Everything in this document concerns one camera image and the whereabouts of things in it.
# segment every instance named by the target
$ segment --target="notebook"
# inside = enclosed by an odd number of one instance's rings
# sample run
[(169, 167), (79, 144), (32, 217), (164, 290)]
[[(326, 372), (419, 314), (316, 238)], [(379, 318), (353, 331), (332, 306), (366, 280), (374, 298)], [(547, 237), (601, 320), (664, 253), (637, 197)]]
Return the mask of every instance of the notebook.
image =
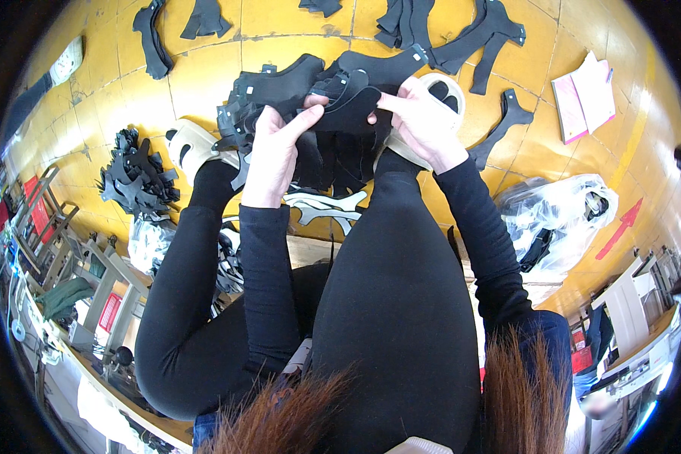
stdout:
[(598, 61), (595, 54), (588, 52), (579, 68), (552, 82), (565, 145), (592, 134), (615, 118), (615, 101), (608, 74), (608, 61)]

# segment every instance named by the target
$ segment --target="yellow floor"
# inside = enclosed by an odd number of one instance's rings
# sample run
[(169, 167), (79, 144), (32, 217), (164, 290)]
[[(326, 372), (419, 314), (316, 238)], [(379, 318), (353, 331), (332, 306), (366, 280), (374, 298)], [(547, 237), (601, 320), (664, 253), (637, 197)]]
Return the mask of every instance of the yellow floor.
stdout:
[[(297, 2), (219, 0), (222, 14), (233, 24), (221, 39), (180, 39), (194, 2), (169, 0), (156, 28), (174, 68), (160, 81), (145, 73), (140, 35), (131, 31), (134, 15), (147, 0), (75, 0), (38, 43), (18, 92), (34, 83), (66, 44), (83, 34), (84, 63), (69, 83), (54, 87), (31, 117), (25, 139), (10, 153), (22, 180), (50, 164), (61, 171), (56, 195), (81, 207), (77, 231), (114, 233), (127, 240), (131, 218), (114, 204), (105, 204), (94, 187), (99, 170), (109, 162), (115, 132), (131, 124), (140, 137), (150, 137), (152, 150), (172, 168), (163, 143), (164, 132), (177, 118), (187, 117), (216, 130), (216, 105), (222, 104), (240, 70), (258, 71), (263, 63), (282, 69), (302, 53), (315, 54), (329, 65), (342, 51), (390, 56), (373, 40), (375, 20), (384, 0), (340, 0), (343, 9), (328, 19), (309, 14)], [(673, 148), (681, 142), (681, 109), (675, 87), (651, 41), (620, 0), (505, 0), (509, 17), (527, 30), (524, 47), (507, 43), (494, 64), (486, 96), (469, 95), (477, 51), (455, 76), (464, 89), (467, 109), (459, 133), (471, 147), (499, 122), (499, 94), (515, 88), (522, 107), (535, 112), (529, 126), (514, 126), (494, 148), (481, 176), (496, 195), (527, 177), (550, 180), (599, 173), (620, 195), (617, 215), (643, 198), (641, 213), (603, 259), (595, 255), (620, 222), (598, 233), (563, 288), (543, 307), (573, 313), (610, 276), (630, 263), (630, 250), (667, 245), (681, 251), (681, 174)], [(428, 26), (434, 46), (455, 37), (474, 16), (472, 0), (437, 0)], [(616, 118), (570, 145), (560, 138), (550, 80), (580, 65), (587, 50), (608, 59), (614, 68)], [(431, 176), (419, 177), (423, 198), (436, 222), (446, 229), (454, 220)], [(182, 191), (187, 205), (191, 188)], [(237, 210), (236, 200), (227, 214)], [(327, 238), (337, 225), (316, 219), (308, 227), (292, 223), (300, 235)]]

